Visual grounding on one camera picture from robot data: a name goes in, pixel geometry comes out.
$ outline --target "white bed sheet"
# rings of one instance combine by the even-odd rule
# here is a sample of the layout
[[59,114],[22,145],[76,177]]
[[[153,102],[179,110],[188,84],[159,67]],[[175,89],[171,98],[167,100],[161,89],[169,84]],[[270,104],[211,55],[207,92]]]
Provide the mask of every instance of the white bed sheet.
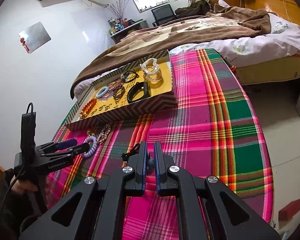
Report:
[[[239,38],[215,40],[203,43],[190,43],[178,46],[170,51],[170,55],[177,55],[197,49],[214,48],[236,67],[258,64],[278,58],[300,53],[300,27],[274,14],[269,13],[271,33],[255,38]],[[74,95],[78,98],[93,81],[116,70],[107,71],[94,78],[80,82],[74,88]]]

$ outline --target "floor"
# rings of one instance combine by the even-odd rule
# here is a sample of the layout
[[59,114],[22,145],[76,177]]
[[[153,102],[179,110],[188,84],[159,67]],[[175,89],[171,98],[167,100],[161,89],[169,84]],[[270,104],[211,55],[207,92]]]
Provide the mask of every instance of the floor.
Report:
[[289,236],[300,223],[300,211],[288,223],[278,222],[278,212],[300,199],[300,117],[295,110],[296,82],[245,86],[259,118],[274,177],[275,229]]

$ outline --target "black strap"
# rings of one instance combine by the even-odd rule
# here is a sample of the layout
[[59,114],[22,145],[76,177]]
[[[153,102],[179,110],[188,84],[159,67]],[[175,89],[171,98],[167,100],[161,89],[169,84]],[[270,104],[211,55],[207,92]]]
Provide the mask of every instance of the black strap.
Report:
[[[141,98],[138,98],[136,100],[133,100],[136,93],[143,88],[143,96]],[[150,87],[148,86],[148,83],[143,82],[137,82],[132,88],[130,88],[128,95],[127,95],[127,101],[129,104],[146,99],[151,97],[150,95]]]

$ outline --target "brown blanket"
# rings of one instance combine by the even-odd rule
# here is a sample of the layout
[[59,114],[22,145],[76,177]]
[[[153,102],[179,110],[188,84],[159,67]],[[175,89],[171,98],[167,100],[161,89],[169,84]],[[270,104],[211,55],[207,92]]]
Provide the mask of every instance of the brown blanket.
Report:
[[206,15],[207,12],[211,10],[210,5],[205,1],[197,1],[185,8],[178,8],[174,12],[178,15],[178,18],[197,16],[197,15]]
[[253,38],[270,31],[270,18],[265,9],[254,11],[215,4],[214,13],[207,13],[206,16],[177,19],[159,27],[130,33],[80,72],[71,86],[70,96],[74,98],[74,87],[83,80],[165,49],[186,43]]

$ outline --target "desk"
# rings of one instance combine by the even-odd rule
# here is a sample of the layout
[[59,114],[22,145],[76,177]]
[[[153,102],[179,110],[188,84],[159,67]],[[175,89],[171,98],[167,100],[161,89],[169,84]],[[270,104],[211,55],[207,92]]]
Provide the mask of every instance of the desk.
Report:
[[141,30],[141,29],[147,29],[149,28],[149,25],[147,24],[146,20],[138,21],[126,28],[124,28],[121,31],[116,32],[115,34],[111,35],[111,39],[115,42],[115,44],[118,44],[120,40],[125,38],[128,35],[128,32],[131,30]]

